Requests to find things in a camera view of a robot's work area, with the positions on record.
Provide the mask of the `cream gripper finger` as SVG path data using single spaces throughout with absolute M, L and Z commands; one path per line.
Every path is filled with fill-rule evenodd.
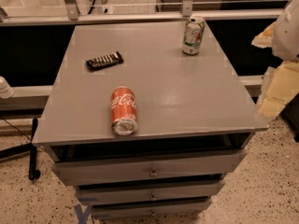
M 299 93 L 299 62 L 284 61 L 265 73 L 257 113 L 266 119 L 276 118 Z
M 251 44 L 257 48 L 271 48 L 272 47 L 272 36 L 276 23 L 273 22 L 267 26 L 261 33 L 256 35 Z

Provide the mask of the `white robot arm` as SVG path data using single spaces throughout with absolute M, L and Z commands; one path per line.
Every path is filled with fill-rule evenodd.
M 299 93 L 299 0 L 291 0 L 278 19 L 251 42 L 255 47 L 271 48 L 282 64 L 269 71 L 262 85 L 257 112 L 276 118 Z

